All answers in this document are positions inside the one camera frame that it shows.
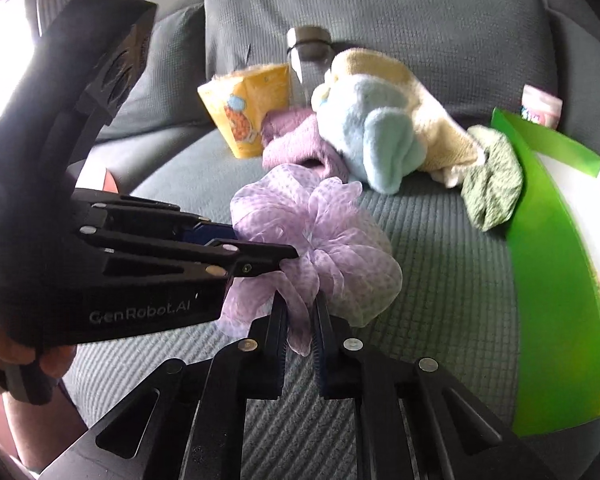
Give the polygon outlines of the person's left hand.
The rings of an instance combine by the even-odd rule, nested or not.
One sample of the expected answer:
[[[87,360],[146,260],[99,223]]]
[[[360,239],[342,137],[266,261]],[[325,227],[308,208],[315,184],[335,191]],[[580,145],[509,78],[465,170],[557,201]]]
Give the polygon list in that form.
[[[70,366],[76,357],[76,346],[60,346],[44,350],[40,357],[41,370],[51,378],[58,379],[58,385],[54,389],[53,400],[49,404],[34,406],[15,400],[10,393],[3,396],[5,412],[20,411],[23,413],[42,413],[46,410],[50,413],[60,414],[67,411],[70,415],[80,416],[70,396],[66,393],[62,378],[70,370]],[[36,360],[36,351],[20,344],[10,338],[0,326],[0,369],[7,364],[27,365]]]

